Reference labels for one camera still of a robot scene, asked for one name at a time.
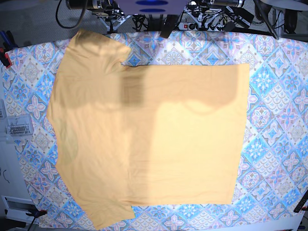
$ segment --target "patterned tablecloth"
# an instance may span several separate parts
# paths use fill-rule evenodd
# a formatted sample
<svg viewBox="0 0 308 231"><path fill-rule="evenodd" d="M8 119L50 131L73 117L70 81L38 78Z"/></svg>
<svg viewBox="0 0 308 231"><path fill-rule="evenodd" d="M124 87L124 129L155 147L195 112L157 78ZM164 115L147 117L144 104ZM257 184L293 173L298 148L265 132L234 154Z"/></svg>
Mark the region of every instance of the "patterned tablecloth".
<svg viewBox="0 0 308 231"><path fill-rule="evenodd" d="M106 230L200 230L239 226L296 215L308 188L308 45L272 37L205 32L112 34L132 48L124 64L250 64L243 150L231 205L133 207L136 218ZM46 109L69 40L9 52L2 68L8 115L31 114L31 141L16 141L29 194L48 214L41 227L94 229L54 165L57 144Z"/></svg>

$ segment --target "t-shirt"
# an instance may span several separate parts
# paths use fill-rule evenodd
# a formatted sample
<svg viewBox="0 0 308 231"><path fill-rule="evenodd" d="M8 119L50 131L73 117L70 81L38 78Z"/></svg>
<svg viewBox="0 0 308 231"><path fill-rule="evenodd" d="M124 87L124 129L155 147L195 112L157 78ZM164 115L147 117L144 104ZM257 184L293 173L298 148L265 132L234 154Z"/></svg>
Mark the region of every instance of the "t-shirt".
<svg viewBox="0 0 308 231"><path fill-rule="evenodd" d="M75 201L97 229L131 205L230 204L249 65L124 66L129 53L80 30L60 64L47 118Z"/></svg>

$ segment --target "table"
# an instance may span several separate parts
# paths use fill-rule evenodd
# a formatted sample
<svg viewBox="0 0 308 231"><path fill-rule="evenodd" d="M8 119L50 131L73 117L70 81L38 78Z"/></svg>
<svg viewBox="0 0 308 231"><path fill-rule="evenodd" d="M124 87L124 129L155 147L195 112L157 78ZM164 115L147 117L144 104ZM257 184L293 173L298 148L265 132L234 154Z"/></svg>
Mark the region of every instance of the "table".
<svg viewBox="0 0 308 231"><path fill-rule="evenodd" d="M136 218L105 230L204 230L265 222L293 213L308 188L308 45L269 36L177 31L111 34L132 48L125 65L249 63L243 149L231 205L134 206ZM15 141L27 190L48 211L40 227L94 229L54 165L56 137L46 109L69 40L9 52L1 66L7 115L31 114L31 141Z"/></svg>

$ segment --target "yellow t-shirt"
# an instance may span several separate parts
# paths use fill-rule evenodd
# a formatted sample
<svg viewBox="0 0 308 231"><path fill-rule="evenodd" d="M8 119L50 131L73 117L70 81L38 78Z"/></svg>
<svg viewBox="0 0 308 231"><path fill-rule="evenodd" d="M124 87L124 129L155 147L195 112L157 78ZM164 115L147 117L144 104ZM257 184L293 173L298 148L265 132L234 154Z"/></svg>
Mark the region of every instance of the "yellow t-shirt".
<svg viewBox="0 0 308 231"><path fill-rule="evenodd" d="M75 201L97 229L131 205L231 203L249 65L121 65L129 52L81 30L60 64L47 118Z"/></svg>

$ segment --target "blue tile pattern fabric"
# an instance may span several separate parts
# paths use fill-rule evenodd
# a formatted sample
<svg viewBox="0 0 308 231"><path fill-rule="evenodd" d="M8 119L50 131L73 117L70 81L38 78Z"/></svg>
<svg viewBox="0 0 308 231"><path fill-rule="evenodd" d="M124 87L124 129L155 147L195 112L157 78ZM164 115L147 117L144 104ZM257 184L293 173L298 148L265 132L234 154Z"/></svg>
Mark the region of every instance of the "blue tile pattern fabric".
<svg viewBox="0 0 308 231"><path fill-rule="evenodd" d="M125 65L249 63L250 86L243 149L231 205L135 206L136 218L106 228L118 231L205 230L290 216L308 189L308 45L272 37L206 32L112 34L132 48ZM92 230L55 164L57 143L46 109L69 40L9 52L1 66L9 116L30 114L32 140L16 141L29 195L46 228Z"/></svg>

